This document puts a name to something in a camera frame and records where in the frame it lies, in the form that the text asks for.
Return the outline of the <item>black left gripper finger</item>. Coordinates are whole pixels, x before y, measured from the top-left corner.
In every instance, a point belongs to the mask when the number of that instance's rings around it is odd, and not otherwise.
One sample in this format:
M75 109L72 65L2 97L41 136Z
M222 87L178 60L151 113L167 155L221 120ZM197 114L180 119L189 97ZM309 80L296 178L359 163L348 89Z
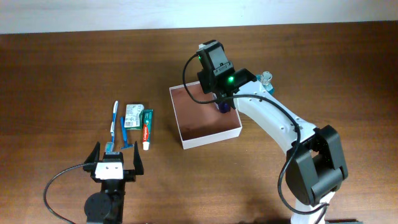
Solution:
M96 162L99 160L100 156L100 142L97 142L94 146L94 149L90 153L90 155L84 161L85 164Z
M139 154L139 149L137 145L137 141L134 143L134 158L133 165L135 171L144 171L144 166L141 160L141 156Z

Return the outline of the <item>clear bottle with purple liquid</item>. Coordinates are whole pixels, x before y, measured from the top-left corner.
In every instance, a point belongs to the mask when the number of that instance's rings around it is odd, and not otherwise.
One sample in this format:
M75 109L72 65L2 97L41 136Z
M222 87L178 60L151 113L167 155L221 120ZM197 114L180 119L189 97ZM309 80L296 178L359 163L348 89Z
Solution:
M231 107L229 104L225 103L224 101L220 101L220 102L215 102L215 106L216 109L220 112L220 113L229 113L231 111Z

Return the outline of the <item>white cardboard box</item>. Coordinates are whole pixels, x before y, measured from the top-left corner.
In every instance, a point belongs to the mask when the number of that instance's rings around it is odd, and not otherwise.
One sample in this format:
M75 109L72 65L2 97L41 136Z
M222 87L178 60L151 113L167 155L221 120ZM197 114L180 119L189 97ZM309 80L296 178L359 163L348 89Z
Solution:
M221 113L214 104L194 102L183 85L169 88L183 149L236 138L243 128L239 113Z

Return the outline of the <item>green white soap box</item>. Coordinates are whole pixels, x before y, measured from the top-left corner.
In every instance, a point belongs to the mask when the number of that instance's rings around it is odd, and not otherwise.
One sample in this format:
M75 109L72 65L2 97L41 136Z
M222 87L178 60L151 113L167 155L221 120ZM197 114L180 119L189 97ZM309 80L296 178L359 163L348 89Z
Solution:
M126 105L124 127L126 129L142 129L143 112L144 112L144 105L142 104Z

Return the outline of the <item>blue mouthwash bottle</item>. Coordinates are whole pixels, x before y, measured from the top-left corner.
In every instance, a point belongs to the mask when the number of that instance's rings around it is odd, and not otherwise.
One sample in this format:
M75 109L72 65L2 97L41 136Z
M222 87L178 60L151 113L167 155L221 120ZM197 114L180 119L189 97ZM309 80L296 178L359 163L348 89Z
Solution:
M262 83L264 89L270 94L273 95L274 87L272 86L272 74L268 71L262 72L261 74L256 75L257 80Z

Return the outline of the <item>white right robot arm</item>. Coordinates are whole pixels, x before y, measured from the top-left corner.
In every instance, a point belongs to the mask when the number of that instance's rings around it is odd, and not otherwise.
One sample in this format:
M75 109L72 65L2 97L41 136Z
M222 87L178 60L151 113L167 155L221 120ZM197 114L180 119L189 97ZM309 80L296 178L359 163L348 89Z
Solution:
M257 77L245 68L235 70L223 45L210 40L200 44L196 57L204 93L214 94L221 111L233 108L255 121L286 155L277 181L282 195L286 182L296 198L291 223L324 223L330 200L348 177L338 132L327 125L318 128L277 101Z

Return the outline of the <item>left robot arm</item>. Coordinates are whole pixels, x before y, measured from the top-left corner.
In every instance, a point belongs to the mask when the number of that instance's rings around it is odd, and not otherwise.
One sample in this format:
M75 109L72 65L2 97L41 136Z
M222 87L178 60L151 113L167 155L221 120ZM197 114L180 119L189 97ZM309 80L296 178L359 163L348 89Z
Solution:
M135 182L138 175L144 174L144 167L138 146L134 145L133 169L124 169L122 152L105 152L100 159L100 143L85 160L83 170L101 184L101 190L88 197L84 212L87 223L122 223L125 184Z

